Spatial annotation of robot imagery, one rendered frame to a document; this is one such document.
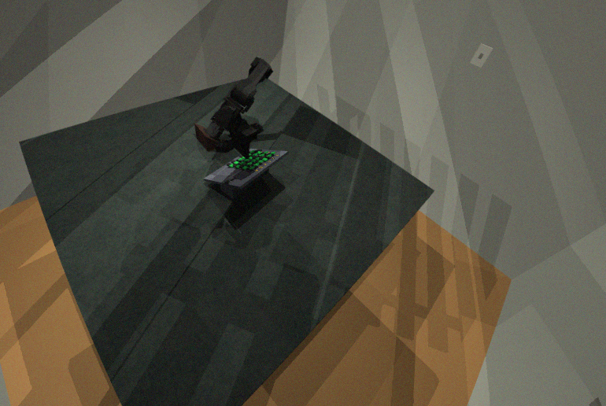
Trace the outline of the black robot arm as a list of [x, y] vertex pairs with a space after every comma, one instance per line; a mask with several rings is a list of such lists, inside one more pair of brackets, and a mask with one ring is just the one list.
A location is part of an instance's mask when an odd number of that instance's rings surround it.
[[[251, 63], [248, 78], [241, 79], [238, 84], [235, 83], [230, 89], [224, 97], [224, 102], [221, 104], [220, 109], [218, 108], [213, 115], [211, 119], [212, 123], [206, 130], [203, 128], [205, 133], [210, 138], [219, 141], [224, 130], [229, 131], [228, 127], [231, 127], [235, 120], [241, 117], [241, 113], [248, 112], [253, 105], [255, 100], [254, 95], [257, 92], [256, 85], [264, 82], [272, 73], [271, 65], [263, 59], [256, 57]], [[229, 94], [230, 96], [228, 96]], [[246, 108], [244, 109], [242, 106]], [[236, 138], [239, 138], [240, 135], [240, 138], [244, 142], [256, 139], [257, 134], [261, 131], [259, 123], [248, 124], [247, 120], [243, 121], [243, 123], [242, 126], [239, 126], [239, 124], [235, 125]]]

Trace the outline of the grey switch panel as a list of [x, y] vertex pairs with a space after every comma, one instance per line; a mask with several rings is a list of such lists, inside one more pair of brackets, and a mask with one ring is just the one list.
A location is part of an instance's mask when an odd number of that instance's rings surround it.
[[269, 168], [283, 159], [288, 151], [249, 149], [249, 159], [239, 155], [223, 167], [206, 176], [204, 181], [220, 184], [221, 190], [232, 199], [266, 175]]

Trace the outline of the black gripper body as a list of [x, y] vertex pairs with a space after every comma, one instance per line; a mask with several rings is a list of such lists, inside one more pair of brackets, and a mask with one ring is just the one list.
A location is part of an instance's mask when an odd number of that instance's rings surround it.
[[239, 146], [242, 144], [242, 139], [240, 138], [240, 135], [239, 135], [239, 138], [236, 138], [236, 136], [235, 136], [235, 125], [239, 124], [239, 126], [242, 126], [244, 124], [243, 121], [245, 121], [245, 119], [240, 117], [237, 120], [235, 120], [235, 122], [233, 123], [233, 125], [231, 127], [228, 127], [228, 130], [230, 133], [229, 137], [231, 137], [231, 139], [230, 140], [223, 139], [223, 140], [217, 142], [215, 144], [215, 149], [217, 152], [227, 153], [227, 152], [233, 150], [235, 146]]

